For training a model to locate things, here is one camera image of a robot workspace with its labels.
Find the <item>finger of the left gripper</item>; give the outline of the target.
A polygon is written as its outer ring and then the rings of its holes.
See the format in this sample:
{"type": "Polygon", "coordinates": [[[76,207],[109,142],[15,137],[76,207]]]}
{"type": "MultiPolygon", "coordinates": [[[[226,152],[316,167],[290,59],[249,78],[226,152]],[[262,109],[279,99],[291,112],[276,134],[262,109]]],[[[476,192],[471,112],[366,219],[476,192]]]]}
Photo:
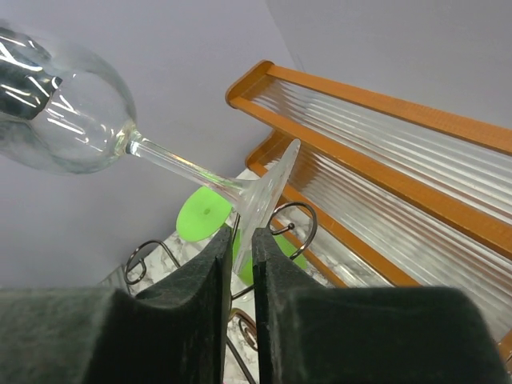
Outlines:
{"type": "Polygon", "coordinates": [[[62,79],[50,53],[26,35],[1,36],[1,112],[32,120],[42,112],[62,79]]]}

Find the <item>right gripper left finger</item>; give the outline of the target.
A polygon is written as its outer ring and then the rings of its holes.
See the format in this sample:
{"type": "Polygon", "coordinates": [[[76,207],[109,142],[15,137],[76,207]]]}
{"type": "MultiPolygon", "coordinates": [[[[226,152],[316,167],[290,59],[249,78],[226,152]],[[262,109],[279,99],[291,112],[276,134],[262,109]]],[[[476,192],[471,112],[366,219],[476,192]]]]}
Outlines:
{"type": "Polygon", "coordinates": [[[109,287],[4,289],[4,383],[220,383],[232,233],[136,295],[109,287]]]}

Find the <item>green plastic wine glass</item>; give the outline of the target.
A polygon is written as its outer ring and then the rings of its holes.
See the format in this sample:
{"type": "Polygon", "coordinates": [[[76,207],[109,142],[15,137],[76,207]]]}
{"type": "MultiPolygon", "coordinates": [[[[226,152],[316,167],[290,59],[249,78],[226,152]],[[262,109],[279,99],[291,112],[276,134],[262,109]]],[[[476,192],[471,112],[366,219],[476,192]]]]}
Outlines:
{"type": "MultiPolygon", "coordinates": [[[[232,205],[220,195],[202,186],[197,189],[182,206],[176,221],[179,237],[186,242],[200,242],[215,234],[226,223],[232,212],[232,205]]],[[[291,256],[297,249],[283,234],[274,236],[281,251],[291,256]]],[[[235,261],[240,243],[240,233],[237,232],[233,245],[235,261]]],[[[301,268],[306,268],[306,259],[298,256],[294,262],[301,268]]],[[[241,269],[238,277],[246,285],[253,284],[252,258],[241,269]]]]}

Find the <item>clear wine glass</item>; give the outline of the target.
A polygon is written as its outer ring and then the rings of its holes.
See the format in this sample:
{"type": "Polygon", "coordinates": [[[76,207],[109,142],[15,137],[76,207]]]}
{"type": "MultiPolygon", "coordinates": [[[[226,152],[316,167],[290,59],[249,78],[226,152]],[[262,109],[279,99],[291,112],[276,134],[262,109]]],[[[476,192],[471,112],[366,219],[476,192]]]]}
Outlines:
{"type": "Polygon", "coordinates": [[[122,77],[95,52],[2,22],[1,36],[26,35],[51,55],[60,87],[34,119],[1,112],[1,152],[38,170],[92,174],[129,154],[204,186],[227,200],[240,216],[240,243],[233,264],[250,257],[251,239],[270,220],[301,146],[293,140],[260,179],[224,178],[145,138],[138,130],[132,94],[122,77]]]}

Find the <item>metal wine glass rack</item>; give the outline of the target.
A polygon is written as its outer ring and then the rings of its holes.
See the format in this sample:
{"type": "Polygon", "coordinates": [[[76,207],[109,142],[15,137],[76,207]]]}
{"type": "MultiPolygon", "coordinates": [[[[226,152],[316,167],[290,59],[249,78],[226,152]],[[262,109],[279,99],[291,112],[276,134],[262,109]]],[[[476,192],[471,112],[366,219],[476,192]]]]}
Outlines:
{"type": "MultiPolygon", "coordinates": [[[[287,256],[298,254],[295,260],[304,267],[307,263],[302,253],[306,245],[293,246],[285,236],[292,235],[297,226],[304,226],[309,220],[312,221],[311,229],[317,229],[316,219],[310,217],[303,220],[288,218],[281,230],[276,226],[272,227],[274,240],[282,252],[287,256]]],[[[163,242],[149,240],[143,243],[128,257],[122,267],[123,278],[129,292],[137,294],[159,282],[195,257],[212,239],[208,237],[199,242],[187,242],[177,233],[173,233],[163,242]]],[[[259,382],[254,292],[250,288],[250,273],[251,266],[246,265],[240,275],[234,274],[231,278],[234,298],[227,329],[225,383],[259,382]]]]}

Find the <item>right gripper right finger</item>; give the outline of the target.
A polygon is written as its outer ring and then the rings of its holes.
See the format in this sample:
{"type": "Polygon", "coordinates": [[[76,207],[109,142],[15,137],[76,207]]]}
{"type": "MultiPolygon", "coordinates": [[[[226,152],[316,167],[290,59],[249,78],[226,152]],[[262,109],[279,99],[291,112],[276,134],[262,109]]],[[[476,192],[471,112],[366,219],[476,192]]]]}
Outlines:
{"type": "Polygon", "coordinates": [[[476,305],[447,287],[327,288],[252,238],[262,383],[508,383],[476,305]]]}

